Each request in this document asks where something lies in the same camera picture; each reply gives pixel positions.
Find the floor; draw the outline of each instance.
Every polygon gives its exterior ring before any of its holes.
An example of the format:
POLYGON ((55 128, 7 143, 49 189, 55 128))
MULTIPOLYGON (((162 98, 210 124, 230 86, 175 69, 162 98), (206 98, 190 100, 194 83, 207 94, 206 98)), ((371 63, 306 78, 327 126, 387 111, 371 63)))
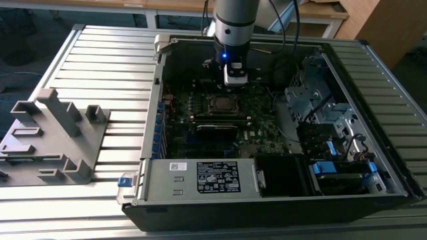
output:
MULTIPOLYGON (((70 34, 75 24, 105 25, 117 27, 147 27, 146 17, 143 15, 101 12, 75 12, 61 11, 61 19, 54 20, 50 11, 34 10, 33 21, 38 32, 27 36, 27 42, 35 53, 35 59, 31 63, 12 67, 0 60, 0 76, 10 72, 37 72, 43 74, 57 55, 57 52, 70 34)), ((159 19, 161 28, 199 30, 199 17, 162 16, 159 19)), ((270 33, 262 28, 255 29, 257 33, 270 33)), ((427 67, 421 61, 406 56, 393 70, 398 79, 414 99, 427 111, 426 90, 427 67)), ((0 138, 14 122, 10 111, 14 103, 19 100, 27 100, 41 77, 37 75, 10 75, 0 78, 0 138)))

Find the warning label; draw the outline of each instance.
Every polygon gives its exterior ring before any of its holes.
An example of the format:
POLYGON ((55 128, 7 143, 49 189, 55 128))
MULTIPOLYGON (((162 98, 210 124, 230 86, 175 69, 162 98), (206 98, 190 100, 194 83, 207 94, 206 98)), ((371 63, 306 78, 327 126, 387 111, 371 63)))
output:
POLYGON ((202 194, 239 193, 238 162, 198 162, 198 191, 202 194))

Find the white sticker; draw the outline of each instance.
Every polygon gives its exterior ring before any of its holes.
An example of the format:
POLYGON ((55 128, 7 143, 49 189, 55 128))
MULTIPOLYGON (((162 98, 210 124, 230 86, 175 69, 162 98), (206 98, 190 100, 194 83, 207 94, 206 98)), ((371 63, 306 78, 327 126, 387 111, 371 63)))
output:
POLYGON ((187 171, 187 162, 171 162, 170 171, 187 171))
POLYGON ((143 5, 141 4, 123 4, 126 7, 142 8, 143 5))

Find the blue latch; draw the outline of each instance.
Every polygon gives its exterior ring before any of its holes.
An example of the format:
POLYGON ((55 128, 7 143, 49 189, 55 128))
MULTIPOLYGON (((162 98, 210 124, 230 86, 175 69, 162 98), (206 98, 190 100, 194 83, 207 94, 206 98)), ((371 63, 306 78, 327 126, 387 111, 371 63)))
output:
POLYGON ((374 162, 369 163, 369 168, 371 169, 371 172, 375 173, 378 171, 377 165, 374 162))
POLYGON ((318 161, 313 165, 314 174, 337 174, 337 169, 333 161, 318 161))
POLYGON ((118 186, 119 188, 131 188, 133 187, 133 178, 119 177, 118 186))
POLYGON ((337 155, 337 150, 335 150, 333 141, 327 141, 326 143, 327 143, 329 149, 331 150, 331 154, 337 155))

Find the aluminum extrusion table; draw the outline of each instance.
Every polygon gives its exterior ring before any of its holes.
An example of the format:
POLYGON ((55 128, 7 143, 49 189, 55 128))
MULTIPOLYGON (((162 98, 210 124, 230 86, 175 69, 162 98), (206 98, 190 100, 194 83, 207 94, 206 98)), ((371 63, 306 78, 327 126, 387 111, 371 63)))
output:
MULTIPOLYGON (((97 104, 111 109, 94 178, 89 185, 0 188, 0 239, 225 239, 299 234, 298 239, 306 236, 330 240, 425 236, 426 202, 346 224, 201 232, 142 232, 137 228, 117 202, 118 178, 139 168, 157 64, 154 41, 158 34, 167 33, 199 34, 182 30, 75 26, 30 100, 41 88, 55 88, 62 101, 73 101, 78 108, 97 104)), ((371 47, 355 40, 306 37, 301 40, 326 42, 334 47, 391 141, 421 185, 427 188, 427 117, 371 47)))

